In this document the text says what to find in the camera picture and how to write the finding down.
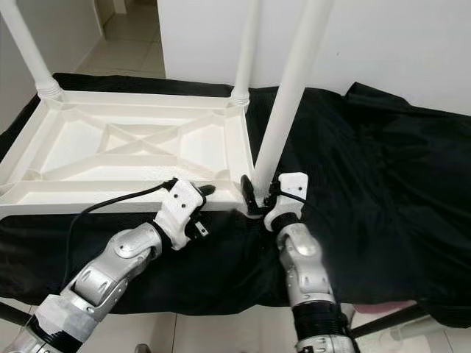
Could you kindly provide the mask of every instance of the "black cable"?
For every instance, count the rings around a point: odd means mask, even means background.
[[[292,195],[290,193],[285,193],[284,191],[280,191],[279,193],[277,193],[278,195],[281,195],[281,196],[286,196],[290,199],[293,199],[293,200],[296,200],[296,201],[299,201],[299,202],[302,202],[303,204],[306,204],[308,205],[310,208],[314,208],[315,210],[317,209],[317,207],[310,203],[308,200],[304,200],[302,197],[299,197],[299,196],[296,196],[296,195]]]
[[[163,182],[162,184],[158,186],[154,186],[153,188],[150,188],[150,189],[138,191],[137,193],[130,193],[127,195],[116,197],[111,200],[103,201],[103,202],[100,202],[99,204],[94,204],[93,206],[90,206],[89,208],[85,208],[81,213],[75,215],[75,217],[72,219],[70,227],[68,228],[68,234],[65,240],[65,271],[64,271],[62,284],[60,287],[63,289],[68,284],[68,278],[70,277],[71,267],[73,263],[71,243],[72,243],[72,238],[73,238],[74,226],[78,222],[78,220],[81,219],[81,217],[83,217],[84,215],[90,212],[93,212],[94,210],[98,210],[99,208],[108,206],[110,204],[115,204],[116,202],[121,202],[128,199],[134,199],[135,197],[144,196],[144,195],[147,195],[148,193],[154,193],[155,191],[158,191],[163,188],[170,190],[175,184],[175,182],[177,182],[177,180],[173,179],[168,182]]]
[[[293,200],[296,200],[296,201],[299,201],[299,202],[302,202],[303,204],[309,206],[313,211],[315,211],[318,215],[320,215],[322,217],[322,219],[324,220],[324,222],[330,226],[330,221],[329,219],[322,213],[320,212],[316,205],[315,204],[312,204],[310,203],[308,200],[304,200],[302,197],[299,197],[299,196],[296,196],[296,195],[292,195],[290,193],[285,193],[284,191],[279,191],[277,193],[278,195],[281,195],[281,196],[285,196],[285,197],[288,197],[289,199],[293,199]]]

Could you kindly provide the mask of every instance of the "floor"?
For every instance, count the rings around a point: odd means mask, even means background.
[[[114,15],[104,34],[78,74],[165,78],[156,6],[134,4],[127,15]]]
[[[9,305],[32,313],[34,307],[1,299]],[[353,325],[369,322],[378,315],[355,314]],[[0,352],[18,334],[19,327],[0,320]],[[409,338],[393,346],[386,345],[384,332],[358,343],[363,353],[465,353],[469,330],[439,332],[431,350],[425,336]],[[453,336],[456,344],[450,345]],[[173,313],[109,315],[97,327],[80,353],[132,353],[139,343],[146,343],[154,353],[287,353],[294,352],[296,334],[289,308],[253,307],[238,315],[190,317]]]

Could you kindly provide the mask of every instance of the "black tablecloth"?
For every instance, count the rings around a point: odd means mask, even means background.
[[[57,74],[66,90],[229,96],[230,86]],[[254,159],[277,88],[251,90]],[[34,98],[0,136],[0,158]],[[415,299],[444,324],[471,325],[471,118],[412,107],[360,84],[345,97],[305,91],[278,171],[309,175],[304,219],[321,242],[336,295],[374,304]],[[0,296],[38,304],[56,293],[73,215],[0,221]],[[75,231],[74,269],[117,231],[152,214],[93,214]],[[164,254],[136,278],[115,313],[237,313],[287,304],[273,235],[237,212],[205,213],[211,236]]]

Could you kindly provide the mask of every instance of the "white floor tile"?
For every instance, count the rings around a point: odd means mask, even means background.
[[[149,52],[144,59],[141,66],[142,71],[164,72],[163,65],[163,52],[160,43],[154,42],[151,44]]]
[[[127,15],[114,15],[105,26],[107,39],[154,39],[159,27],[157,7],[133,6]]]
[[[386,313],[379,314],[362,314],[356,313],[353,316],[352,327],[358,327],[367,324],[383,316],[389,315],[397,310],[392,310]],[[418,336],[408,338],[400,342],[388,339],[388,330],[372,333],[360,337],[357,343],[362,353],[382,353],[382,352],[396,352],[396,353],[431,353],[430,346],[428,345],[425,336]]]
[[[446,329],[445,334],[453,353],[471,352],[471,329]]]
[[[175,314],[109,315],[96,328],[79,353],[134,353],[140,343],[152,353],[171,353]]]
[[[286,353],[296,343],[289,308],[253,307],[238,315],[178,315],[175,353]]]
[[[149,43],[133,40],[109,40],[93,50],[85,66],[140,70],[149,46]]]
[[[29,313],[31,309],[31,305],[24,304],[14,299],[0,298],[0,302],[16,309],[23,310],[26,313]],[[15,339],[19,332],[20,327],[18,325],[0,319],[0,352],[2,352],[5,348],[7,348],[7,346],[10,345],[10,343]]]
[[[0,319],[0,352],[4,351],[20,332],[20,327]]]
[[[429,333],[425,337],[431,353],[453,353],[444,330]]]

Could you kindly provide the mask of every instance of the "robotic hand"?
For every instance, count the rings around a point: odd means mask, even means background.
[[[64,287],[50,295],[4,353],[75,353],[96,325],[112,310],[130,280],[165,248],[179,250],[192,238],[205,237],[196,214],[214,187],[195,188],[174,180],[152,223],[114,235],[105,250]],[[250,194],[250,184],[245,183]],[[322,264],[319,243],[300,222],[308,177],[281,174],[267,200],[271,211],[264,223],[277,233],[280,259],[286,270],[288,295],[298,335],[299,353],[353,353],[358,347],[348,335]],[[247,204],[255,208],[253,195]]]
[[[307,186],[308,176],[303,173],[281,174],[267,202],[275,205],[264,219],[265,227],[277,234],[298,336],[297,351],[359,352],[348,334],[348,320],[334,299],[319,242],[300,222]]]
[[[179,250],[190,238],[208,234],[195,216],[214,187],[197,189],[176,179],[171,185],[154,221],[114,235],[59,296],[46,298],[4,353],[77,352],[113,309],[130,280],[150,261],[166,247]]]

